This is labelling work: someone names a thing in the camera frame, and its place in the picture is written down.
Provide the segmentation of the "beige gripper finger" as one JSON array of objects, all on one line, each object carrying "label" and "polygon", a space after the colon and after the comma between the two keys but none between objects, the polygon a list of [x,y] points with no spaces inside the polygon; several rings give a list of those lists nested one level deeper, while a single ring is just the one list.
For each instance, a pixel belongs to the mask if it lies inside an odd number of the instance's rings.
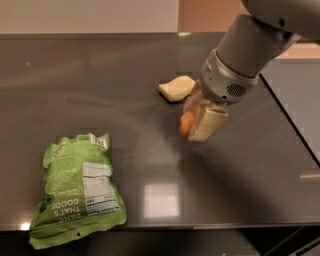
[{"label": "beige gripper finger", "polygon": [[201,82],[197,80],[191,89],[189,97],[184,103],[183,112],[186,113],[186,112],[192,111],[197,113],[202,108],[210,105],[211,105],[211,101],[206,99],[203,96],[202,89],[201,89]]},{"label": "beige gripper finger", "polygon": [[192,111],[194,123],[188,135],[191,142],[204,142],[228,118],[228,111],[221,105],[200,105]]}]

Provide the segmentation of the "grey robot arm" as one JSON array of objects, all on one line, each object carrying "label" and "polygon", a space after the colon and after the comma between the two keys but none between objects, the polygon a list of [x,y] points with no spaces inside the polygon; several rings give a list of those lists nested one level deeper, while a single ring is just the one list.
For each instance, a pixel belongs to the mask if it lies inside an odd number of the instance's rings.
[{"label": "grey robot arm", "polygon": [[228,118],[227,107],[257,86],[268,63],[299,38],[320,40],[320,0],[241,0],[238,15],[201,68],[180,119],[180,133],[207,140]]}]

